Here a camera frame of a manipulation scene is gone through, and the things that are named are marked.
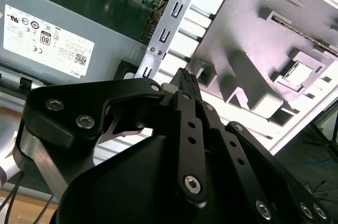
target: gray metal panel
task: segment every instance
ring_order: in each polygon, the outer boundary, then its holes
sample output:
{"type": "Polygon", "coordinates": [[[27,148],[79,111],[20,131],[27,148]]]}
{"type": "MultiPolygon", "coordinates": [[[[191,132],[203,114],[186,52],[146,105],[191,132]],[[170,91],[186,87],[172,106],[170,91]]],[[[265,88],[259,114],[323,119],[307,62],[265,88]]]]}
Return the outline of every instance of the gray metal panel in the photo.
{"type": "MultiPolygon", "coordinates": [[[[136,33],[137,36],[137,31],[141,31],[137,22],[142,21],[144,11],[140,7],[135,8],[130,3],[123,2],[123,0],[53,1],[77,13],[81,11],[82,15],[90,17],[92,20],[98,20],[101,24],[103,22],[99,18],[104,17],[105,25],[114,27],[118,31],[123,32],[123,30],[128,30],[130,27],[129,31],[136,33]],[[104,13],[105,5],[107,5],[107,11],[109,12],[107,14],[104,13]]],[[[6,4],[95,43],[87,75],[85,77],[82,76],[80,79],[0,48],[0,62],[3,65],[14,67],[22,73],[54,83],[110,80],[113,78],[121,59],[139,65],[144,56],[146,48],[139,42],[48,0],[0,0],[0,12],[4,12],[6,4]]],[[[0,19],[1,43],[3,42],[4,34],[4,17],[6,15],[0,19]]]]}
{"type": "Polygon", "coordinates": [[[221,78],[233,74],[229,59],[236,51],[244,50],[269,85],[284,98],[292,99],[298,93],[274,84],[273,73],[283,70],[295,48],[319,61],[324,56],[316,53],[314,44],[302,36],[261,18],[262,8],[284,16],[292,26],[315,39],[338,45],[338,35],[330,29],[338,16],[336,8],[323,0],[301,1],[304,7],[288,0],[225,0],[194,56],[214,64],[221,78]]]}

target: metal sheet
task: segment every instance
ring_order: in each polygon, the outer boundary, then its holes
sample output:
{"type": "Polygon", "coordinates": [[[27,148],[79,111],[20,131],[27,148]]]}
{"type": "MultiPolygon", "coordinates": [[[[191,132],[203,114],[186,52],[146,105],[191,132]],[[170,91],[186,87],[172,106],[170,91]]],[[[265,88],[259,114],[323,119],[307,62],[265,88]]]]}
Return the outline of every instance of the metal sheet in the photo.
{"type": "Polygon", "coordinates": [[[192,0],[169,0],[135,77],[154,78],[192,0]]]}
{"type": "MultiPolygon", "coordinates": [[[[126,0],[0,0],[0,12],[10,5],[95,43],[87,75],[76,79],[0,48],[0,62],[52,83],[109,80],[121,59],[138,66],[146,47],[138,40],[149,9],[126,0]]],[[[3,18],[0,41],[3,40],[3,18]]]]}

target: screw hole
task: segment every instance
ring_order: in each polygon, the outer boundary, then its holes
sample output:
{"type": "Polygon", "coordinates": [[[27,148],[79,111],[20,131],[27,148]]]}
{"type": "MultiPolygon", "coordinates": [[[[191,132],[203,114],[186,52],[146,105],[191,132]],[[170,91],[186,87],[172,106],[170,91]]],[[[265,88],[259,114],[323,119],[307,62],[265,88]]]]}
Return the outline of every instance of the screw hole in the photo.
{"type": "Polygon", "coordinates": [[[192,122],[189,122],[188,125],[189,125],[191,128],[195,128],[195,125],[194,125],[192,122]]]}
{"type": "Polygon", "coordinates": [[[196,144],[196,140],[195,140],[193,137],[189,137],[189,138],[188,138],[188,141],[189,141],[191,144],[196,144]]]}
{"type": "Polygon", "coordinates": [[[241,158],[238,158],[237,161],[239,164],[244,165],[244,161],[241,158]]]}

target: black metal bracket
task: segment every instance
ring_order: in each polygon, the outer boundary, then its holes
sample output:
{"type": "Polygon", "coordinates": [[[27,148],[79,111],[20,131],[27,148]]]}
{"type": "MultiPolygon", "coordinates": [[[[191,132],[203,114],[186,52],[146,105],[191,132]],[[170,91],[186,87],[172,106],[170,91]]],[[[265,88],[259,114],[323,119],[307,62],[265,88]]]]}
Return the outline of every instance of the black metal bracket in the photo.
{"type": "Polygon", "coordinates": [[[224,127],[195,76],[180,69],[171,84],[178,90],[144,78],[31,91],[14,157],[59,195],[57,223],[331,223],[244,126],[224,127]],[[145,127],[152,137],[90,165],[99,140],[145,127]]]}

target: black cable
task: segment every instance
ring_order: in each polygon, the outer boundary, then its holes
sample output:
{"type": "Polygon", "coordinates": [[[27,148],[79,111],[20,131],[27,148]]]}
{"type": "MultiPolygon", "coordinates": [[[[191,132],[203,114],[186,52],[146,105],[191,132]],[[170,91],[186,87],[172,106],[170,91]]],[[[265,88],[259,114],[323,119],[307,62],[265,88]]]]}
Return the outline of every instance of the black cable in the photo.
{"type": "Polygon", "coordinates": [[[332,190],[327,190],[327,191],[318,191],[318,192],[315,192],[314,194],[321,194],[321,193],[326,193],[326,192],[331,192],[331,191],[338,191],[338,188],[332,189],[332,190]]]}
{"type": "Polygon", "coordinates": [[[51,198],[48,200],[47,204],[44,206],[44,208],[42,209],[42,211],[40,212],[39,216],[37,217],[37,219],[34,221],[33,224],[38,224],[39,221],[41,220],[42,216],[44,215],[44,213],[46,212],[48,206],[50,205],[50,203],[52,202],[53,199],[53,195],[51,196],[51,198]]]}
{"type": "Polygon", "coordinates": [[[322,182],[321,182],[321,183],[313,190],[312,195],[314,195],[314,194],[316,193],[316,190],[318,190],[319,187],[322,186],[324,183],[326,183],[325,180],[323,180],[323,181],[322,181],[322,182]]]}
{"type": "Polygon", "coordinates": [[[15,185],[14,188],[11,190],[11,192],[8,194],[8,196],[7,196],[7,198],[4,200],[4,202],[2,202],[2,204],[1,204],[1,206],[0,206],[0,211],[2,211],[2,209],[4,209],[5,205],[8,203],[8,201],[9,201],[9,200],[11,199],[11,197],[13,196],[13,194],[14,194],[16,188],[19,187],[19,183],[20,183],[20,181],[21,181],[23,175],[24,175],[24,173],[22,172],[21,175],[20,175],[20,177],[19,177],[19,179],[18,179],[18,181],[17,181],[17,183],[16,183],[16,185],[15,185]]]}
{"type": "Polygon", "coordinates": [[[19,184],[20,184],[20,181],[21,179],[23,178],[24,176],[24,173],[22,172],[20,174],[20,177],[19,177],[19,180],[17,181],[15,187],[14,187],[14,192],[13,192],[13,195],[12,195],[12,198],[11,198],[11,201],[10,201],[10,204],[8,206],[8,209],[7,209],[7,213],[6,213],[6,217],[5,217],[5,222],[4,224],[8,224],[10,222],[10,215],[11,215],[11,211],[12,211],[12,207],[13,207],[13,204],[14,204],[14,200],[15,200],[15,196],[17,194],[17,191],[19,190],[19,184]]]}
{"type": "Polygon", "coordinates": [[[336,117],[336,123],[335,123],[334,129],[333,129],[332,141],[337,140],[337,134],[338,134],[338,113],[337,113],[337,117],[336,117]]]}

